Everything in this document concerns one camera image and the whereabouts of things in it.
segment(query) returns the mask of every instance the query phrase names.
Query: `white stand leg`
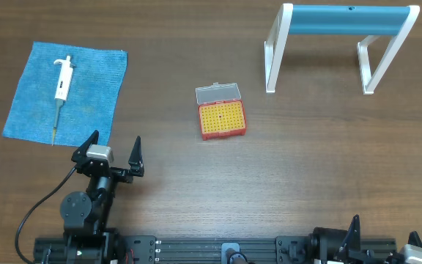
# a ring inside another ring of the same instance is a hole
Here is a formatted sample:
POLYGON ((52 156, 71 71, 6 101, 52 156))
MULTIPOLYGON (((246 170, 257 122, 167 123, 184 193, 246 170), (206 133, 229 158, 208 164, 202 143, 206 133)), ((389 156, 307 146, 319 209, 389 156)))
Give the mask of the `white stand leg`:
POLYGON ((372 95, 374 93, 375 87, 378 85, 380 79, 387 70, 388 65, 390 65, 396 53, 400 49, 401 44, 403 44, 408 33, 410 33, 418 14, 419 6, 410 6, 410 14, 403 23, 403 26, 401 26, 399 33, 395 37, 392 37, 392 40, 388 43, 387 50, 372 76, 367 46, 379 38, 379 36, 368 36, 366 39, 358 43, 360 77, 363 82, 364 95, 372 95))
POLYGON ((267 92, 275 92, 291 17, 292 4, 283 4, 271 27, 267 41, 264 42, 264 75, 267 92))

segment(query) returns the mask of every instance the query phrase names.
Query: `clear plastic lid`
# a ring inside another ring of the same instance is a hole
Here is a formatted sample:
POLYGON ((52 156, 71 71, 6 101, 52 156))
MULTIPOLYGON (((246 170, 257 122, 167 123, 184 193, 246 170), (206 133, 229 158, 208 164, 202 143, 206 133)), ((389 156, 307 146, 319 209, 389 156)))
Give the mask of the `clear plastic lid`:
POLYGON ((225 100, 239 100, 240 92, 236 83, 218 84, 214 83, 208 87, 196 88, 196 102, 199 105, 214 103, 225 100))

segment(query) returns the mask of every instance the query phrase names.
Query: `blue absorbent pad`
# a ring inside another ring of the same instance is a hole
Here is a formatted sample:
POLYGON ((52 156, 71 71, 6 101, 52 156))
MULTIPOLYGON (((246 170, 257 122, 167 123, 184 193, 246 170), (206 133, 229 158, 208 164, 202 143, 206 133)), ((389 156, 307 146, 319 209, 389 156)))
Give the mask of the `blue absorbent pad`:
POLYGON ((51 144, 55 91, 61 65, 71 55, 75 65, 67 101, 59 113, 54 144, 79 146, 99 130, 107 145, 116 99, 127 67, 127 52, 102 51, 35 42, 12 101, 3 136, 51 144))

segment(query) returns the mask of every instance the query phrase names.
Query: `brown wood surface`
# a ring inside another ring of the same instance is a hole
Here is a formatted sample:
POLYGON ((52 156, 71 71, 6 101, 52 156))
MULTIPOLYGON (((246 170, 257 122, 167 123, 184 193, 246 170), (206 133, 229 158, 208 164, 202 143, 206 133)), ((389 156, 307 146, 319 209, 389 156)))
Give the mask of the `brown wood surface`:
MULTIPOLYGON (((421 6, 370 96, 362 37, 342 36, 289 36, 265 93, 263 42, 281 3, 0 1, 0 262, 20 261, 17 226, 73 165, 73 147, 1 135, 33 41, 128 52, 109 145, 126 166, 141 135, 146 175, 118 188, 109 225, 123 234, 273 238, 348 228, 359 213, 363 235, 422 238, 422 1, 305 1, 421 6), (245 136, 201 140, 195 88, 215 81, 238 83, 245 136)), ((386 45, 370 47, 373 63, 386 45)), ((74 175, 33 213, 26 256, 36 237, 62 234, 59 203, 87 183, 74 175)))

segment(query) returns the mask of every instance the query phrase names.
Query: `blue panel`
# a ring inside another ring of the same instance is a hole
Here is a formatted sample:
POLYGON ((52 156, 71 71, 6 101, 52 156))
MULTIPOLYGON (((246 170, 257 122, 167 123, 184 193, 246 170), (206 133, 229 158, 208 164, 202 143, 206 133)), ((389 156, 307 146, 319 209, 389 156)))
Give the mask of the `blue panel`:
POLYGON ((410 7, 294 5, 290 34, 397 35, 410 7))

